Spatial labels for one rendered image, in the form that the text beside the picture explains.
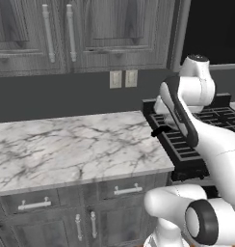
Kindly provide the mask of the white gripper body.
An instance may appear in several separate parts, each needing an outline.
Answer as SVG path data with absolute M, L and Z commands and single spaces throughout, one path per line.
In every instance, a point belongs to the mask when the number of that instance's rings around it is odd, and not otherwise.
M 170 112 L 160 96 L 157 96 L 153 109 L 158 115 L 167 115 Z

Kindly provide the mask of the black stove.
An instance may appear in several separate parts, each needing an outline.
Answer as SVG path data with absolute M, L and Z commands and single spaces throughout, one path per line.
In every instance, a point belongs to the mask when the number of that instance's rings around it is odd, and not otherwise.
M 194 116 L 205 122 L 235 132 L 235 109 L 230 104 L 231 94 L 217 94 L 213 102 Z M 158 140 L 174 165 L 170 173 L 170 184 L 198 184 L 206 191 L 207 197 L 219 198 L 220 192 L 211 180 L 204 161 L 190 148 L 179 130 L 169 130 L 157 135 Z

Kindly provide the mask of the grey upper cupboard door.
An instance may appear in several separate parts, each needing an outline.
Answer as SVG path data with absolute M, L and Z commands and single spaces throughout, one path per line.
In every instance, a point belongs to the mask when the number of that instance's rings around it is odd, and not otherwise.
M 77 53 L 73 63 L 69 44 L 72 71 L 166 66 L 175 0 L 69 0 L 67 4 L 72 5 Z
M 42 4 L 48 5 L 55 63 L 49 60 Z M 58 1 L 0 0 L 0 77 L 64 72 Z

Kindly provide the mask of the grey cupboard door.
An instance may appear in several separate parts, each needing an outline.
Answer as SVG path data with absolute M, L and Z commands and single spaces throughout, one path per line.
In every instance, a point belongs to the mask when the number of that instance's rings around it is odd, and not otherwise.
M 77 53 L 73 63 L 69 44 L 72 71 L 166 66 L 175 0 L 69 0 L 67 4 L 72 5 Z
M 91 234 L 91 211 L 95 212 L 97 237 Z M 149 236 L 151 217 L 144 199 L 109 200 L 86 207 L 86 231 L 90 247 L 142 247 Z
M 79 241 L 75 223 L 81 216 L 83 239 Z M 87 247 L 85 226 L 79 208 L 50 209 L 25 213 L 9 220 L 19 247 Z
M 49 60 L 42 4 L 48 5 L 55 63 Z M 64 72 L 58 1 L 0 0 L 0 77 Z

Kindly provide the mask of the grey drawer front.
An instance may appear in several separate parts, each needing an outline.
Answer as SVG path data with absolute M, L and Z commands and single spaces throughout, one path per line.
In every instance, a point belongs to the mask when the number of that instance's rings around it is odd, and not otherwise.
M 125 188 L 133 187 L 135 183 L 137 183 L 139 186 L 143 188 L 142 192 L 130 193 L 130 194 L 124 194 L 124 195 L 114 194 L 116 186 L 118 186 L 119 189 L 125 189 Z M 153 175 L 101 181 L 98 185 L 99 199 L 109 200 L 109 199 L 115 199 L 115 198 L 120 198 L 120 197 L 126 197 L 129 195 L 142 194 L 146 192 L 147 190 L 149 190 L 150 188 L 152 188 L 153 185 L 154 185 Z
M 12 214 L 25 213 L 34 210 L 42 210 L 47 208 L 47 207 L 41 207 L 41 208 L 22 210 L 22 211 L 19 211 L 17 209 L 17 207 L 21 205 L 23 200 L 25 200 L 27 204 L 33 204 L 33 203 L 43 202 L 45 197 L 48 197 L 49 200 L 52 202 L 52 205 L 48 207 L 54 207 L 60 205 L 60 200 L 56 189 L 40 190 L 40 191 L 1 196 L 0 203 L 2 204 L 2 207 L 4 208 L 5 212 L 7 214 L 12 215 Z

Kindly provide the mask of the grey lower cupboard door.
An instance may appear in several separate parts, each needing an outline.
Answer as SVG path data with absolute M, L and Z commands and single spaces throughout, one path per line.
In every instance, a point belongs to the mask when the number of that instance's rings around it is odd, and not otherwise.
M 81 216 L 83 239 L 79 241 L 75 223 Z M 9 220 L 19 247 L 87 247 L 85 226 L 79 208 L 50 209 L 25 213 Z
M 91 234 L 91 211 L 95 212 L 97 237 Z M 90 247 L 142 247 L 149 236 L 151 217 L 144 199 L 109 200 L 86 207 L 86 231 Z

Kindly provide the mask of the beige wall outlet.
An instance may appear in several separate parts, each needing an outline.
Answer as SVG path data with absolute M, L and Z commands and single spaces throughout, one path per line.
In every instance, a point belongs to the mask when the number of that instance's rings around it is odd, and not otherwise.
M 110 88 L 118 89 L 122 84 L 122 71 L 115 70 L 110 72 Z
M 138 85 L 138 71 L 136 69 L 125 72 L 125 87 L 136 88 Z

